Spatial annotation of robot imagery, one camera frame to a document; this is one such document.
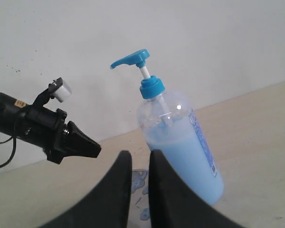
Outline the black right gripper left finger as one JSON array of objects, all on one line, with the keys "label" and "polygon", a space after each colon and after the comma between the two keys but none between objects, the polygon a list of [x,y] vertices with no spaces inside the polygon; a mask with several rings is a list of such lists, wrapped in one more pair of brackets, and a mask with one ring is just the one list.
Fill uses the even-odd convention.
[{"label": "black right gripper left finger", "polygon": [[77,204],[43,228],[125,228],[132,188],[132,157],[120,151],[99,183]]}]

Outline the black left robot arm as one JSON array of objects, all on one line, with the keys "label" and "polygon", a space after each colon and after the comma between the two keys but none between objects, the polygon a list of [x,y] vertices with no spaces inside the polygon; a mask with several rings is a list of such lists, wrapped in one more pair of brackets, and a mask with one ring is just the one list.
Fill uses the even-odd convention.
[{"label": "black left robot arm", "polygon": [[14,158],[17,140],[42,148],[47,160],[56,164],[70,156],[98,157],[101,145],[72,121],[66,123],[65,111],[53,112],[44,107],[52,98],[53,95],[45,90],[29,105],[0,92],[0,133],[9,135],[13,142],[11,155],[0,168]]}]

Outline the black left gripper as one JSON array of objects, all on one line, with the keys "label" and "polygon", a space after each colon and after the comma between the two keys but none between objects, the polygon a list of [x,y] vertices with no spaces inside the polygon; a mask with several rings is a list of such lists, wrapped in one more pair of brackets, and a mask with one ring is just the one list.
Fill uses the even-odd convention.
[{"label": "black left gripper", "polygon": [[65,125],[67,113],[30,108],[26,114],[26,142],[43,149],[47,160],[60,164],[64,157],[97,158],[101,145],[84,134],[74,122]]}]

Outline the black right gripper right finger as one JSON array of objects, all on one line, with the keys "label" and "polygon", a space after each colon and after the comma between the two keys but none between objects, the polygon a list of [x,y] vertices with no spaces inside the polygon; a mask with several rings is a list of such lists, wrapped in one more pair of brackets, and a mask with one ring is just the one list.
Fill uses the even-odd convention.
[{"label": "black right gripper right finger", "polygon": [[177,175],[162,151],[149,163],[149,208],[153,228],[240,228],[198,195]]}]

